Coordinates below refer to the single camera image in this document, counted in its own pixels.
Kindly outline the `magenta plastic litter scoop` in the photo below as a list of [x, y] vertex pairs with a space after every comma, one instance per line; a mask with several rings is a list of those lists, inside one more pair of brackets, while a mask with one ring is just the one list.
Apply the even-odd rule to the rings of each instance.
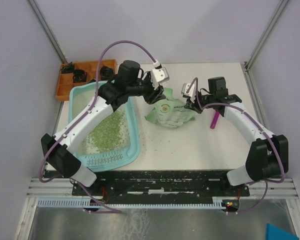
[[211, 121], [210, 129], [214, 129], [216, 127], [218, 119], [219, 119], [219, 116], [220, 116], [220, 113], [216, 111], [214, 113], [213, 119]]

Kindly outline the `green cat litter bag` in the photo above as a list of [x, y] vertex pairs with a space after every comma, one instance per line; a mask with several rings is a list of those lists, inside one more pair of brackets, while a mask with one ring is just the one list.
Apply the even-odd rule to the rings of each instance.
[[165, 99], [156, 102], [154, 108], [144, 117], [148, 122], [165, 128], [178, 128], [195, 120], [198, 113], [187, 109], [183, 101], [174, 98], [171, 88], [165, 88], [163, 94]]

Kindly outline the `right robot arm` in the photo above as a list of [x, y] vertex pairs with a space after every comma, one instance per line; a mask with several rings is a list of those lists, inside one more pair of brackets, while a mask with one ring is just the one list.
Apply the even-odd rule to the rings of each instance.
[[236, 94], [229, 94], [224, 77], [208, 79], [208, 89], [202, 94], [198, 78], [185, 83], [181, 94], [186, 98], [186, 107], [201, 114], [205, 109], [214, 109], [228, 120], [250, 145], [245, 164], [226, 173], [219, 183], [226, 196], [237, 191], [239, 185], [259, 181], [282, 183], [289, 170], [289, 142], [284, 135], [276, 135], [252, 117]]

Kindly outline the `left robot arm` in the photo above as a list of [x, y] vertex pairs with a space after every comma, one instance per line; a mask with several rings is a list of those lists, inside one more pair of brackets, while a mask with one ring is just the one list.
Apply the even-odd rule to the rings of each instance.
[[114, 113], [129, 97], [142, 96], [152, 105], [165, 98], [162, 86], [169, 74], [159, 62], [148, 72], [139, 63], [125, 60], [118, 72], [97, 88], [95, 97], [63, 130], [41, 138], [44, 161], [48, 162], [64, 178], [83, 185], [89, 195], [96, 195], [101, 183], [96, 174], [75, 157], [81, 142], [104, 119]]

